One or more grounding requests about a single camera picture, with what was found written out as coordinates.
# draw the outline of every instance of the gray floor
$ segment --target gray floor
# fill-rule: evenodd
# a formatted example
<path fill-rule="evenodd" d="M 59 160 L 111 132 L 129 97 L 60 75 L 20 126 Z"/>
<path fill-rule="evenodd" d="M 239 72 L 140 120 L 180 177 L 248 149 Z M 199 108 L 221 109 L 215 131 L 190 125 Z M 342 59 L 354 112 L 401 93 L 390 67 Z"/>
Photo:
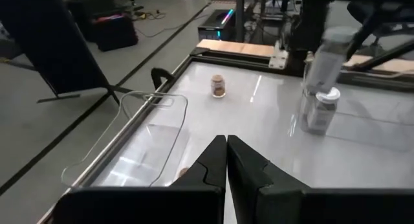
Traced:
<path fill-rule="evenodd" d="M 163 28 L 176 27 L 186 22 L 206 4 L 206 0 L 137 0 L 137 4 L 145 6 L 147 10 L 159 9 L 167 13 L 167 16 L 161 20 L 135 23 L 136 28 L 150 35 Z M 201 15 L 211 13 L 214 8 L 230 7 L 231 5 L 212 5 Z M 204 19 L 200 18 L 190 23 L 123 87 L 153 91 L 150 69 L 162 67 L 169 71 L 174 70 L 198 43 L 197 26 L 203 21 Z M 345 3 L 333 4 L 328 25 L 344 23 L 360 26 L 347 13 Z M 93 44 L 89 47 L 110 83 L 116 84 L 173 32 L 174 30 L 169 30 L 154 38 L 146 38 L 138 34 L 140 36 L 138 45 L 109 52 L 100 52 Z M 395 36 L 383 39 L 381 43 L 389 49 L 408 39 L 407 36 Z M 17 58 L 17 61 L 29 63 L 24 56 Z M 52 95 L 38 74 L 7 65 L 0 65 L 0 73 L 0 88 L 2 88 L 0 137 L 3 140 L 0 149 L 1 185 L 95 103 L 104 91 L 98 89 L 84 92 L 82 97 L 77 99 L 36 104 L 36 100 Z M 134 111 L 142 105 L 142 101 L 129 98 L 127 105 L 131 111 Z M 89 151 L 117 111 L 115 102 L 112 99 L 106 100 L 4 193 L 0 197 L 0 223 L 35 223 L 66 189 L 60 183 L 61 171 L 67 165 L 79 161 Z M 66 177 L 68 183 L 79 176 L 126 121 L 125 117 L 120 117 L 97 144 L 90 157 L 68 171 Z"/>

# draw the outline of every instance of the concrete floor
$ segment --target concrete floor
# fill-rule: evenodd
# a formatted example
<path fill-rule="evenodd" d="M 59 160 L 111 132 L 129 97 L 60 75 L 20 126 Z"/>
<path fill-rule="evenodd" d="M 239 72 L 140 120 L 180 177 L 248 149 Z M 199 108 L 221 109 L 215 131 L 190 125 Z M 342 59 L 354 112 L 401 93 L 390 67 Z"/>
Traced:
<path fill-rule="evenodd" d="M 137 21 L 135 27 L 146 34 L 154 34 L 163 28 L 185 23 L 205 4 L 206 0 L 136 0 L 146 10 L 159 9 L 166 17 L 156 21 Z M 232 5 L 212 5 L 200 16 L 208 15 L 215 8 L 231 8 Z M 157 55 L 149 60 L 122 87 L 141 91 L 153 91 L 150 70 L 161 67 L 169 71 L 188 55 L 198 43 L 197 26 L 204 18 L 190 23 L 180 34 L 169 42 Z M 359 27 L 346 11 L 345 3 L 332 4 L 329 26 L 349 25 Z M 100 52 L 96 45 L 89 48 L 111 84 L 117 84 L 132 71 L 145 57 L 174 33 L 165 31 L 154 38 L 138 34 L 138 45 Z M 381 43 L 389 49 L 408 40 L 408 36 L 384 38 Z M 29 63 L 24 56 L 16 58 Z M 0 186 L 8 181 L 33 156 L 50 144 L 69 124 L 89 109 L 105 91 L 83 92 L 81 98 L 37 104 L 36 100 L 52 96 L 49 88 L 38 74 L 32 71 L 0 65 Z M 130 111 L 136 111 L 142 101 L 126 100 Z M 79 161 L 95 143 L 108 123 L 116 115 L 117 105 L 107 99 L 97 110 L 71 131 L 42 160 L 31 168 L 16 184 L 0 196 L 0 223 L 35 223 L 62 195 L 66 187 L 60 183 L 61 171 L 69 164 Z M 81 165 L 69 170 L 66 181 L 71 183 L 100 150 L 116 135 L 126 123 L 120 117 L 97 144 L 90 157 Z"/>

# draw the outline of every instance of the wooden board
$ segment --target wooden board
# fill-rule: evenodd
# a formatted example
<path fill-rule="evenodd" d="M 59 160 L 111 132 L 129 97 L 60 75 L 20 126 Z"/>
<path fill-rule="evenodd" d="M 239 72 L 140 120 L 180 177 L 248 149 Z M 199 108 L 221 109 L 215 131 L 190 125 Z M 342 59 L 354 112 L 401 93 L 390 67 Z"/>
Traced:
<path fill-rule="evenodd" d="M 256 56 L 271 56 L 274 51 L 274 47 L 267 45 L 254 45 L 249 43 L 236 43 L 236 42 L 227 42 L 227 41 L 218 41 L 212 39 L 204 39 L 199 44 L 198 47 L 205 47 L 212 50 L 220 50 L 225 52 L 236 52 L 241 54 L 249 54 Z M 372 57 L 370 56 L 361 56 L 354 55 L 345 65 L 351 66 L 357 63 L 365 62 Z M 402 72 L 410 69 L 414 69 L 414 61 L 394 59 L 388 62 L 383 63 L 375 67 L 376 70 L 382 71 L 392 71 L 392 72 Z"/>

